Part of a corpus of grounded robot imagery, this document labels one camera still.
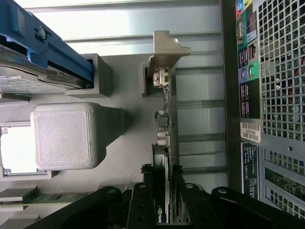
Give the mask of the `grey 3d printed parts rack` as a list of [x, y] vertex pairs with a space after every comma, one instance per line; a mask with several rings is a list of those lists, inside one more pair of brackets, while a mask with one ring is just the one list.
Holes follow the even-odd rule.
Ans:
[[154, 114], [162, 109], [163, 97], [141, 97], [140, 68], [149, 55], [103, 56], [103, 60], [112, 69], [113, 92], [91, 102], [126, 110], [130, 122], [126, 132], [107, 147], [106, 158], [94, 169], [61, 171], [48, 180], [0, 181], [0, 192], [22, 185], [36, 185], [43, 193], [92, 192], [100, 185], [123, 187], [142, 180], [142, 165], [153, 161], [152, 144], [157, 137]]

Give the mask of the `cpu chip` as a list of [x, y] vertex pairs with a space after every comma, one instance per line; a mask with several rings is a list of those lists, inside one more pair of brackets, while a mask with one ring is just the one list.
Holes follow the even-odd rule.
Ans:
[[0, 136], [0, 153], [2, 165], [9, 174], [37, 172], [31, 127], [3, 127]]

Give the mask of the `black and white label sticker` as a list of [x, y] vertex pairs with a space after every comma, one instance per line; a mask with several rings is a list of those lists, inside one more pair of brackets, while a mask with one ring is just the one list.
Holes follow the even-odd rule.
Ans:
[[259, 174], [257, 146], [241, 143], [242, 162], [242, 193], [254, 199], [259, 199]]

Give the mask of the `grey metal pc case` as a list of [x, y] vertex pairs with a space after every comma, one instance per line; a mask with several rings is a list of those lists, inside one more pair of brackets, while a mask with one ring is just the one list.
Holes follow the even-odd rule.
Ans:
[[[228, 185], [242, 192], [241, 143], [257, 146], [259, 201], [305, 220], [305, 0], [220, 0]], [[261, 142], [241, 138], [257, 123]]]

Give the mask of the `hard disk in blue caddy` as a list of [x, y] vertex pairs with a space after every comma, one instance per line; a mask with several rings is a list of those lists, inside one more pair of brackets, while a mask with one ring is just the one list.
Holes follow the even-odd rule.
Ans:
[[0, 0], [0, 93], [94, 87], [94, 66], [14, 0]]

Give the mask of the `barcode sticker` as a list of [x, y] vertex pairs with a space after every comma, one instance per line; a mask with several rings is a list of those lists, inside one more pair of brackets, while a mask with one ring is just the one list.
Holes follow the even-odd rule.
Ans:
[[240, 122], [240, 134], [243, 139], [261, 142], [261, 127], [257, 123]]

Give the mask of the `green ram stick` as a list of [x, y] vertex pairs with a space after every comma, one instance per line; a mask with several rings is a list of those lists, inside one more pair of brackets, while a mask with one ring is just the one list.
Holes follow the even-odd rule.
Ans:
[[37, 187], [7, 188], [0, 192], [0, 206], [72, 203], [87, 193], [42, 193]]

